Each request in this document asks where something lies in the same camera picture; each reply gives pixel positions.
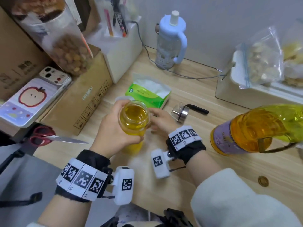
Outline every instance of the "scissors blade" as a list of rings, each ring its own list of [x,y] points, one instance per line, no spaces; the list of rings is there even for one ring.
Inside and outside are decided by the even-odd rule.
[[[49,138],[51,141],[60,141],[60,142],[66,142],[66,143],[80,143],[80,144],[89,144],[88,142],[85,141],[81,141],[78,139],[72,139],[69,137],[63,137],[63,136],[45,136],[47,138]]]

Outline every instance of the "hand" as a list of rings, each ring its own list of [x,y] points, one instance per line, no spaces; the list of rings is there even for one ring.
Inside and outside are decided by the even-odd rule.
[[[158,116],[151,116],[151,128],[153,130],[160,129],[168,135],[180,127],[167,111],[158,108],[149,108],[149,111]]]
[[[120,110],[130,100],[117,100],[111,112],[103,117],[97,136],[90,150],[110,158],[131,144],[138,144],[143,137],[126,134],[119,125]]]

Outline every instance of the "left hand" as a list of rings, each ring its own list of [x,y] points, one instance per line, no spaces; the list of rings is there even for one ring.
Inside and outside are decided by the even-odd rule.
[[[103,117],[90,150],[110,158],[123,148],[143,141],[143,136],[128,135],[119,125],[120,110],[130,100],[117,100],[111,112]]]

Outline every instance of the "cable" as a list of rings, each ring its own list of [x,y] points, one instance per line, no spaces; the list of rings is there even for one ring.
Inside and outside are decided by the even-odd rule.
[[[115,196],[102,196],[101,198],[113,199],[113,198],[115,198]]]
[[[178,167],[178,168],[176,168],[176,169],[171,169],[171,170],[169,170],[169,172],[173,172],[173,171],[175,171],[175,170],[182,169],[182,168],[186,168],[186,166],[181,166],[181,167]]]
[[[146,48],[145,44],[144,44],[144,43],[143,43],[143,41],[142,41],[142,38],[141,38],[141,35],[140,35],[140,31],[139,31],[139,24],[138,24],[138,22],[136,22],[136,21],[132,20],[132,21],[130,21],[130,23],[135,23],[135,24],[137,25],[137,29],[138,29],[138,35],[139,35],[140,41],[142,42],[142,46],[145,48],[145,50],[146,50],[146,52],[147,52],[147,56],[148,56],[149,60],[150,60],[151,62],[153,62],[154,64],[156,64],[156,62],[155,62],[155,61],[153,61],[153,60],[150,58],[150,56],[149,56],[149,52],[148,52],[148,50],[147,50],[147,48]],[[160,66],[160,67],[161,67],[161,68],[163,68],[165,71],[172,72],[173,74],[176,74],[176,75],[178,75],[178,76],[181,76],[181,77],[184,77],[184,78],[187,78],[187,79],[192,79],[192,80],[211,79],[211,78],[216,78],[216,77],[219,77],[219,76],[225,76],[225,75],[217,75],[217,76],[212,76],[212,77],[201,77],[201,78],[195,78],[195,77],[184,76],[184,75],[181,75],[181,74],[175,73],[175,72],[173,72],[173,71],[170,71],[170,70],[168,70],[168,69],[166,69],[166,68],[162,67],[162,66],[161,66],[161,65],[159,65],[159,64],[156,64],[156,65]]]

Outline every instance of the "white bottle cap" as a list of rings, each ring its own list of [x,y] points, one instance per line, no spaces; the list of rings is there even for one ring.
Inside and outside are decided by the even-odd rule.
[[[172,14],[171,14],[171,19],[169,21],[169,24],[171,26],[177,26],[178,25],[178,20],[179,20],[179,11],[172,11]]]

